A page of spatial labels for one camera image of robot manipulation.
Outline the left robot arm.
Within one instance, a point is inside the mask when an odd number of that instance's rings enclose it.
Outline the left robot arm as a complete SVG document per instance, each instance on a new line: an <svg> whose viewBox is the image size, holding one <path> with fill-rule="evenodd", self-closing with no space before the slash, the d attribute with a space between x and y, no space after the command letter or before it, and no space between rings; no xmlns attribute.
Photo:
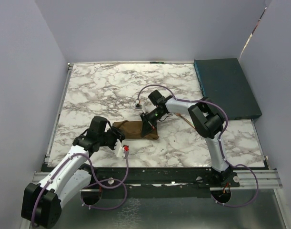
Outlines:
<svg viewBox="0 0 291 229"><path fill-rule="evenodd" d="M21 216L39 226L51 229L60 218L63 207L83 188L98 185L115 189L124 185L124 180L111 178L98 180L90 157L101 147L107 146L117 156L128 158L129 147L122 141L125 134L101 116L93 117L90 126L74 138L72 146L61 162L37 184L29 183L23 194Z"/></svg>

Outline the brown cloth napkin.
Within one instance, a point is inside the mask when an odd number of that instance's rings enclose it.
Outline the brown cloth napkin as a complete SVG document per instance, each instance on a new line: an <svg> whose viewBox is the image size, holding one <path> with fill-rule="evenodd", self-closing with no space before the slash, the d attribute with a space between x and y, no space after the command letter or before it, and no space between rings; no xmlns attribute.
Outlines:
<svg viewBox="0 0 291 229"><path fill-rule="evenodd" d="M145 135L144 137L141 136L141 129L142 129L142 121L121 121L121 122L114 122L112 124L115 128L120 129L125 138L128 140L140 140L140 139L148 139L148 140L158 140L158 131L152 130L149 134Z"/></svg>

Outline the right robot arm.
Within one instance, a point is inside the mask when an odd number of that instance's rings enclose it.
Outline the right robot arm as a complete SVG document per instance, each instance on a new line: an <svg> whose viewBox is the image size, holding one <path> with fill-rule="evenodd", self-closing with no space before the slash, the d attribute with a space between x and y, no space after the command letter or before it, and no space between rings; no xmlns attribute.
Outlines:
<svg viewBox="0 0 291 229"><path fill-rule="evenodd" d="M232 168L225 157L221 138L227 127L223 124L228 123L225 112L207 97L197 101L188 101L171 95L164 97L158 90L155 90L148 98L155 109L140 114L141 136L145 137L157 129L157 121L166 114L178 113L190 116L197 133L206 141L211 156L211 180L213 184L218 187L226 184L229 181Z"/></svg>

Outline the copper iridescent fork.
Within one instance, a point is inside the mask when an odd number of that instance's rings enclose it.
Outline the copper iridescent fork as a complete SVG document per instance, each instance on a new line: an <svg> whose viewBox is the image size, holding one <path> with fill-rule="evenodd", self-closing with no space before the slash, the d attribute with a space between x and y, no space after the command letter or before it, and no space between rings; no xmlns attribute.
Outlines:
<svg viewBox="0 0 291 229"><path fill-rule="evenodd" d="M195 126L185 117L183 117L181 114L179 113L174 113L177 117L180 117L181 119L183 119L189 126L191 126L193 129L195 129Z"/></svg>

